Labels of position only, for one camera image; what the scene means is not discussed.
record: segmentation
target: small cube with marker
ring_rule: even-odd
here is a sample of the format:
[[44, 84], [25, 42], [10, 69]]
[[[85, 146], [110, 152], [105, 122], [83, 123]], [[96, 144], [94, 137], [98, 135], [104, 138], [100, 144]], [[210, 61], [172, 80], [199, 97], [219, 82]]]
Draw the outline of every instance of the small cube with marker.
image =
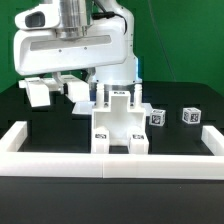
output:
[[182, 120], [187, 124], [200, 124], [201, 111], [195, 107], [184, 108]]
[[165, 124], [165, 110], [153, 109], [150, 114], [149, 124], [163, 126]]

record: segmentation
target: white block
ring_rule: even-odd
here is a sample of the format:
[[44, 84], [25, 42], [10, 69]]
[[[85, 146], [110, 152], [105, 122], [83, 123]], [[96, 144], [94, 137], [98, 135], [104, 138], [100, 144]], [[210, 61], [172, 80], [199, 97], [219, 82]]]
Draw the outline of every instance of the white block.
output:
[[32, 107], [41, 107], [50, 105], [49, 89], [40, 78], [25, 79], [27, 87], [26, 92]]
[[163, 126], [165, 123], [165, 110], [153, 109], [150, 114], [149, 124], [154, 126]]
[[17, 152], [27, 138], [27, 122], [17, 121], [0, 140], [0, 152]]
[[102, 178], [103, 162], [92, 154], [2, 153], [0, 176]]
[[224, 160], [215, 156], [138, 156], [137, 178], [224, 179]]
[[195, 107], [184, 108], [182, 120], [187, 124], [199, 124], [201, 121], [201, 111]]
[[73, 77], [72, 80], [66, 81], [68, 85], [67, 97], [73, 102], [90, 101], [89, 84]]
[[224, 156], [224, 136], [213, 126], [203, 126], [201, 140], [215, 156]]
[[128, 151], [129, 154], [148, 154], [149, 141], [144, 132], [130, 133]]
[[92, 131], [91, 153], [109, 154], [110, 137], [106, 128], [98, 128]]

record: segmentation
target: white border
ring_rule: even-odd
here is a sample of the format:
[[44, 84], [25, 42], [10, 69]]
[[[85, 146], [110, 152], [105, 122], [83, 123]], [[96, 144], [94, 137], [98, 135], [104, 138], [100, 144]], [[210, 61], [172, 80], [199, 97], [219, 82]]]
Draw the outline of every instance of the white border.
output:
[[[21, 133], [27, 135], [26, 122], [16, 122], [12, 128], [6, 133], [14, 135], [9, 145], [21, 145], [25, 140]], [[203, 136], [210, 136], [207, 142]], [[218, 145], [219, 153], [224, 153], [223, 139], [214, 127], [203, 127], [202, 140], [212, 141], [213, 148]], [[27, 153], [16, 148], [9, 147], [11, 152], [0, 148], [0, 176], [224, 180], [224, 156]]]

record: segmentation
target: green wall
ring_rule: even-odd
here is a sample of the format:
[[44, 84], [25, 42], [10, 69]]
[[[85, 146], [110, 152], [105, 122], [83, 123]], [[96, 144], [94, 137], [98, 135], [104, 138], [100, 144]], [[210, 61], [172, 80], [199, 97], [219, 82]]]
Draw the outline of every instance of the green wall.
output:
[[[0, 2], [0, 92], [19, 79], [12, 53], [14, 16], [38, 2]], [[205, 83], [224, 96], [223, 0], [151, 0], [159, 36], [148, 0], [118, 2], [135, 16], [134, 51], [144, 80], [174, 81], [175, 76], [177, 82]]]

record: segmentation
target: black table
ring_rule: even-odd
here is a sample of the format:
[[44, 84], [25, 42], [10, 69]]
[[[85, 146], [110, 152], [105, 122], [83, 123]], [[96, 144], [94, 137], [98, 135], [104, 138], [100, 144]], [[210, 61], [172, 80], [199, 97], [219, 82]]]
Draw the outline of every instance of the black table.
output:
[[[1, 93], [0, 136], [26, 120], [20, 151], [89, 153], [91, 117], [72, 115], [64, 96], [51, 101], [34, 109], [17, 86]], [[163, 127], [147, 120], [149, 153], [212, 156], [200, 137], [203, 125], [224, 134], [222, 96], [202, 84], [145, 82], [143, 102], [167, 111]], [[184, 107], [202, 111], [200, 125], [182, 122]], [[0, 177], [0, 223], [223, 223], [223, 196], [223, 181]]]

